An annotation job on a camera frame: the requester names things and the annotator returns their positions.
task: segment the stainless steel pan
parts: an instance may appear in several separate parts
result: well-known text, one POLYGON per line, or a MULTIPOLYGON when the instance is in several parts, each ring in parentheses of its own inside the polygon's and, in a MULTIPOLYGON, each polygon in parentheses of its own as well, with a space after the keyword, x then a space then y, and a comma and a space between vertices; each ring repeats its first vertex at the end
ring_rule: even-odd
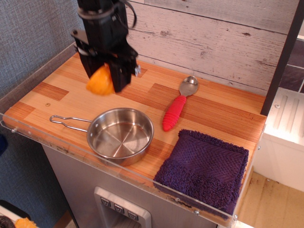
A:
POLYGON ((87 142, 93 151, 123 166, 131 165, 143 158, 154 134, 153 123, 149 117, 131 108, 111 109, 92 121, 58 115, 51 116, 50 121, 63 124, 67 128, 87 132, 87 142), (85 130, 56 121, 54 118, 91 123, 85 130))

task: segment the blue fabric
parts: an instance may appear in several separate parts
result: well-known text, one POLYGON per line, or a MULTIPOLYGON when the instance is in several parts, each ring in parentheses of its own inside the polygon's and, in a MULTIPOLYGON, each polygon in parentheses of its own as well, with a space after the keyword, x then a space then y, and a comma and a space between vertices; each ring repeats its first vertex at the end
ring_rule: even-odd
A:
POLYGON ((8 147, 8 142, 6 141, 5 137, 0 134, 0 156, 5 152, 8 147))
POLYGON ((8 148, 0 156, 0 199, 28 213, 41 228, 53 228, 68 210, 42 146, 1 128, 8 148))
POLYGON ((0 98, 74 42, 76 0, 0 1, 0 98))
MULTIPOLYGON (((74 42, 70 32, 83 28, 77 7, 76 0, 0 0, 0 99, 74 42)), ((0 199, 52 228, 68 205, 41 145, 3 127, 0 133, 8 141, 0 199)))

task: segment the purple washcloth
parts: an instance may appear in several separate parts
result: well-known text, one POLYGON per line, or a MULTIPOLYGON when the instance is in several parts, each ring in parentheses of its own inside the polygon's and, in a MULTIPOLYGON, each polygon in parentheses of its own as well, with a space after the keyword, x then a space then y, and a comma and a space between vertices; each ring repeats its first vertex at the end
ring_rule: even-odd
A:
POLYGON ((170 157, 154 180, 232 215, 248 154, 243 147, 203 133, 181 130, 170 157))

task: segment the orange object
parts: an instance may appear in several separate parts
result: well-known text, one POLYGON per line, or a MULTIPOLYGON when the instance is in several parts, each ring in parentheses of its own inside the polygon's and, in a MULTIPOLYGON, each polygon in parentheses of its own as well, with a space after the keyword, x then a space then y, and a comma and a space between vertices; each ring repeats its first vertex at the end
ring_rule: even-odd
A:
POLYGON ((15 223, 16 228, 37 228, 36 224, 28 218, 19 218, 15 223))
POLYGON ((108 65, 101 66, 91 76, 90 81, 86 84, 87 90, 98 95, 108 95, 114 93, 111 72, 108 65))

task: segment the wire handle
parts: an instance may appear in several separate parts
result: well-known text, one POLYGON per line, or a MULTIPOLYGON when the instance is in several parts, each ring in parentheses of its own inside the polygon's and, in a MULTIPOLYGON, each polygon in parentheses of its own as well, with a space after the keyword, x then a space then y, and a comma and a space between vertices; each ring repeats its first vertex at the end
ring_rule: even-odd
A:
POLYGON ((87 132, 87 130, 84 130, 84 129, 81 129, 81 128, 77 128, 77 127, 69 126, 69 125, 67 125, 64 122, 53 120, 53 118, 59 118, 59 119, 63 119, 63 120, 80 120, 80 121, 85 121, 85 122, 92 122, 90 120, 79 119, 79 118, 76 118, 76 117, 62 117, 60 115, 53 115, 53 116, 51 116, 49 118, 50 122, 57 123, 57 124, 62 124, 62 125, 64 125, 67 128, 71 128, 71 129, 74 129, 74 130, 79 130, 79 131, 82 131, 82 132, 87 132))

